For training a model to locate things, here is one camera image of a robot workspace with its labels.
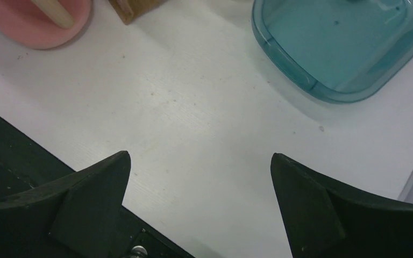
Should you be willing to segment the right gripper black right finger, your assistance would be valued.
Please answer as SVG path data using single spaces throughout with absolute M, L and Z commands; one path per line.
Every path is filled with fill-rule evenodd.
M 270 172 L 293 257 L 413 257 L 413 204 L 274 154 Z

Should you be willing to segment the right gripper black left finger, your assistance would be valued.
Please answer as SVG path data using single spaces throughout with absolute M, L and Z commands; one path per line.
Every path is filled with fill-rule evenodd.
M 131 170 L 120 151 L 0 199 L 0 257 L 107 257 Z

